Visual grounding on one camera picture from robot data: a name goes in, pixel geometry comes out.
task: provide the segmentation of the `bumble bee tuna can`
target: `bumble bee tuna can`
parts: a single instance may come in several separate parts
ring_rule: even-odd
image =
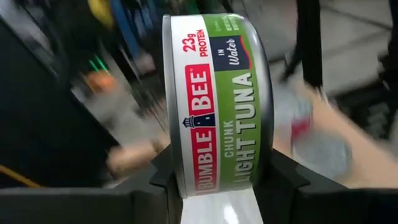
[[[182,197],[244,189],[270,160],[273,103],[259,36],[235,14],[164,16],[170,138]]]

